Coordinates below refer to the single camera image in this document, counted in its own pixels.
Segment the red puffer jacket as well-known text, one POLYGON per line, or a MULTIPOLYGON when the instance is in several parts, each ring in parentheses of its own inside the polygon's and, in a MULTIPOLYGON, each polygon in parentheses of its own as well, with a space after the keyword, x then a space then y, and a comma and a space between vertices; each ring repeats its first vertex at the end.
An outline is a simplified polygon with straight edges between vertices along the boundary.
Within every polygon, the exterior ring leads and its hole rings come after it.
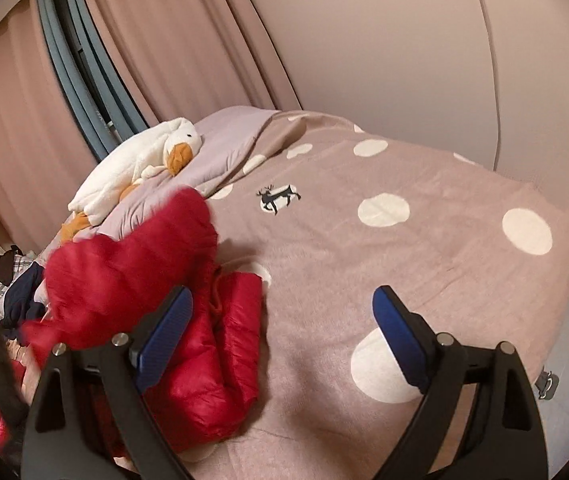
POLYGON ((145 328, 132 343, 135 383, 170 448, 232 437, 260 394, 262 280, 222 271, 217 248, 193 188, 121 240, 64 244, 44 272, 49 314, 21 328, 37 363, 56 344, 87 350, 145 328))

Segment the navy blue garment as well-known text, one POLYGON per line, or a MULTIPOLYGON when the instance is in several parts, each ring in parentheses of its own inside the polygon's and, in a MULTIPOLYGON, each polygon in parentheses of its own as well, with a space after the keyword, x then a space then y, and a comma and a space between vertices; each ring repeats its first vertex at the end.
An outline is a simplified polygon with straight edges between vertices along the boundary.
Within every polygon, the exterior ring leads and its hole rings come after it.
POLYGON ((35 292, 44 279, 44 268, 33 262, 4 294, 4 317, 0 328, 4 336, 16 340, 22 347, 26 339, 21 333, 22 325, 27 321, 39 321, 45 315, 47 308, 35 299, 35 292))

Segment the black garment by pillow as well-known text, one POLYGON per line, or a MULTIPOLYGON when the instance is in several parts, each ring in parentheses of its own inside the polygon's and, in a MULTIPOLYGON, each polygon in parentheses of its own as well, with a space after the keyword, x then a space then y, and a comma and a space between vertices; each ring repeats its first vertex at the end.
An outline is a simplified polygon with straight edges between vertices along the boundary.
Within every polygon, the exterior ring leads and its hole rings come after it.
POLYGON ((0 255, 0 283, 9 286, 13 280, 15 257, 22 256, 23 252, 12 244, 10 249, 0 255))

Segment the pink polka dot blanket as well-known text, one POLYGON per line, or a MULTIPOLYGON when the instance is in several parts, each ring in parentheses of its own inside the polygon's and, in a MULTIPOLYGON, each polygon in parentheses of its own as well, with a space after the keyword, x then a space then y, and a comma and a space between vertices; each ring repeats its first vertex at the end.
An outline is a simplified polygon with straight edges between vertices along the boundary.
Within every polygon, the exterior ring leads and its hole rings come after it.
POLYGON ((569 305, 569 214, 462 156, 319 113, 277 113, 207 196, 227 270, 263 281, 257 412, 190 451, 199 479, 369 479, 420 402, 372 312, 391 286, 463 344, 512 342, 529 376, 569 305))

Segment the white goose plush toy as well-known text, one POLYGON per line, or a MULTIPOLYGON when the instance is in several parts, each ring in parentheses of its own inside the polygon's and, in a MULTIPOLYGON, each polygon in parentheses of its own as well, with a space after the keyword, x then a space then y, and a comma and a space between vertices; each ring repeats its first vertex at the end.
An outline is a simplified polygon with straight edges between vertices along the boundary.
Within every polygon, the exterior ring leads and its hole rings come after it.
POLYGON ((166 171, 175 177, 199 154, 202 136, 178 117, 134 134, 91 171, 68 203, 71 217, 59 231, 61 243, 98 226, 136 188, 166 171))

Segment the blue-grey curtain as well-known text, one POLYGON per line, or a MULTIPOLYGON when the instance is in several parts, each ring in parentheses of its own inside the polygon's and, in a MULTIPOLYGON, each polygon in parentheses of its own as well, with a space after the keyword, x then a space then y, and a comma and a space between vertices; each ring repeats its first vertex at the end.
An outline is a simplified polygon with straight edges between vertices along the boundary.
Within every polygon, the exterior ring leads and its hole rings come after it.
POLYGON ((36 0, 45 45, 80 134, 99 162, 148 128, 117 72, 87 0, 36 0))

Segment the lilac quilt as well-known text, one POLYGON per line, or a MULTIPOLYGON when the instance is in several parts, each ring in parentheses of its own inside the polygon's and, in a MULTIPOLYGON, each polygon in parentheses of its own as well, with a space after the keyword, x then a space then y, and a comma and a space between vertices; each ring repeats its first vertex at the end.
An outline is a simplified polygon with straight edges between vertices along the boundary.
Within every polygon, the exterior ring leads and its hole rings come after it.
POLYGON ((275 114, 275 110, 238 105, 200 120, 196 123, 196 132, 202 136, 203 145, 185 169, 175 177, 164 171, 140 184, 101 224, 77 232, 73 240, 79 242, 96 234, 119 240, 151 218, 170 196, 185 186, 203 196, 211 195, 223 180, 244 165, 260 131, 275 114))

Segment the pink curtain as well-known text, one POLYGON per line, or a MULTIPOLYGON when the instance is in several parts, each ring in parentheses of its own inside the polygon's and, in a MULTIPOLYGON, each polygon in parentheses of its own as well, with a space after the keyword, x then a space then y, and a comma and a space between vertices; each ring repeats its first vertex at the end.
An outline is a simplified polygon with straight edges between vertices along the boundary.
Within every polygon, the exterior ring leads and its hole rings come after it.
MULTIPOLYGON (((295 110, 298 99, 251 0, 87 0, 148 127, 232 105, 295 110)), ((98 164, 65 101, 36 0, 0 21, 0 223, 42 249, 98 164)))

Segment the metal bed frame bracket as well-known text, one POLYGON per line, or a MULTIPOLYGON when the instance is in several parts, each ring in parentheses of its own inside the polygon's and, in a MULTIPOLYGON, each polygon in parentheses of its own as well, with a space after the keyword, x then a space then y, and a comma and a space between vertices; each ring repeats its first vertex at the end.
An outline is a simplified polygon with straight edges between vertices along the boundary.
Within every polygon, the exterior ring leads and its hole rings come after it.
POLYGON ((552 400, 560 385, 560 378, 551 370, 542 370, 536 379, 534 386, 540 401, 552 400))

